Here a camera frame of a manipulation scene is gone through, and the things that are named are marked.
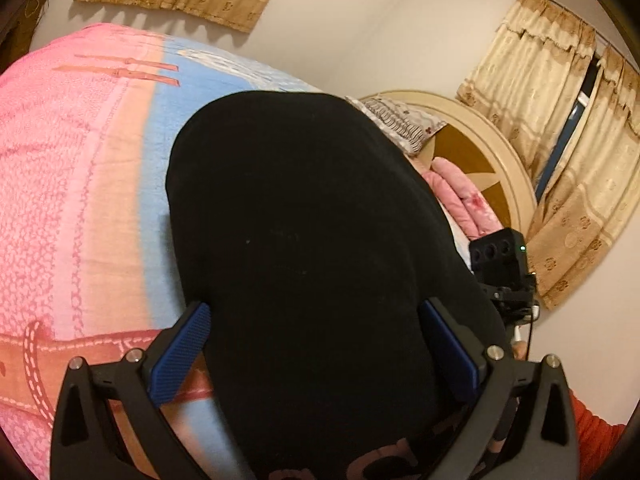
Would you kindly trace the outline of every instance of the striped pillowcase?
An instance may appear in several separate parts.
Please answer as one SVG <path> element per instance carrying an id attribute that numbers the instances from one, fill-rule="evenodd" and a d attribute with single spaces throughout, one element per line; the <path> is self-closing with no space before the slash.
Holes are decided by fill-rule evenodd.
<path id="1" fill-rule="evenodd" d="M 383 97 L 364 101 L 347 97 L 407 156 L 416 156 L 427 140 L 446 126 L 446 122 L 418 107 Z"/>

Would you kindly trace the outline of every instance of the cable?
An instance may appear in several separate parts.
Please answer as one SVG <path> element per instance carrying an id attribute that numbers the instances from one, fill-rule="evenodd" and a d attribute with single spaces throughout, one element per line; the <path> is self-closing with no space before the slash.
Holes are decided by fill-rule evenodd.
<path id="1" fill-rule="evenodd" d="M 533 336 L 533 309 L 531 309 L 530 321 L 529 321 L 529 337 L 527 338 L 527 355 L 524 357 L 525 361 L 529 360 L 529 352 L 531 352 L 531 338 Z"/>

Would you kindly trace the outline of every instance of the metal bolt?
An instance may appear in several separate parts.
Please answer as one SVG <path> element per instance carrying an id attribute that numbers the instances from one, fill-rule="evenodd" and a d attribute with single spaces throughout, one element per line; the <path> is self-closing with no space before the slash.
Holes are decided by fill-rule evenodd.
<path id="1" fill-rule="evenodd" d="M 486 354 L 489 356 L 489 359 L 499 361 L 504 357 L 504 350 L 497 345 L 491 345 L 486 349 Z"/>
<path id="2" fill-rule="evenodd" d="M 548 356 L 546 356 L 546 364 L 548 364 L 552 368 L 559 368 L 560 358 L 557 355 L 549 354 Z"/>
<path id="3" fill-rule="evenodd" d="M 142 360 L 145 353 L 140 348 L 133 348 L 125 355 L 127 361 L 130 363 L 137 363 Z"/>
<path id="4" fill-rule="evenodd" d="M 537 320 L 540 319 L 540 306 L 538 304 L 533 304 L 531 306 L 531 313 L 533 314 L 533 321 L 536 322 Z M 523 319 L 523 321 L 530 323 L 531 322 L 531 316 L 529 314 L 527 314 Z"/>
<path id="5" fill-rule="evenodd" d="M 72 370 L 78 370 L 82 366 L 84 359 L 82 359 L 79 355 L 76 357 L 72 357 L 71 361 L 69 361 L 69 368 Z"/>

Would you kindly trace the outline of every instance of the headboard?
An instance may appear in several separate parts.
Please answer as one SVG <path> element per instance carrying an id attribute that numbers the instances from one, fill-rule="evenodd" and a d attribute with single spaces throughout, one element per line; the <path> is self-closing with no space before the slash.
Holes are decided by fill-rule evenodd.
<path id="1" fill-rule="evenodd" d="M 487 118 L 460 102 L 429 92 L 393 90 L 375 95 L 424 108 L 447 121 L 417 158 L 427 167 L 434 156 L 456 164 L 478 186 L 505 227 L 527 234 L 536 208 L 529 176 L 515 150 Z"/>

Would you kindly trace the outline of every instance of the pink blanket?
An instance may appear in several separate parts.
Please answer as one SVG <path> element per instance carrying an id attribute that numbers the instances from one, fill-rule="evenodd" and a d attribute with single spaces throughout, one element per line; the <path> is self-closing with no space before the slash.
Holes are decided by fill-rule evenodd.
<path id="1" fill-rule="evenodd" d="M 419 160 L 414 168 L 469 240 L 502 229 L 502 224 L 480 190 L 466 174 L 446 158 L 437 156 L 428 170 Z"/>
<path id="2" fill-rule="evenodd" d="M 146 348 L 183 309 L 164 175 L 183 124 L 235 92 L 311 91 L 212 46 L 100 23 L 0 75 L 0 427 L 49 478 L 66 366 Z M 212 478 L 240 478 L 198 359 L 165 417 Z M 153 470 L 122 410 L 136 466 Z M 4 478 L 0 466 L 0 479 Z"/>

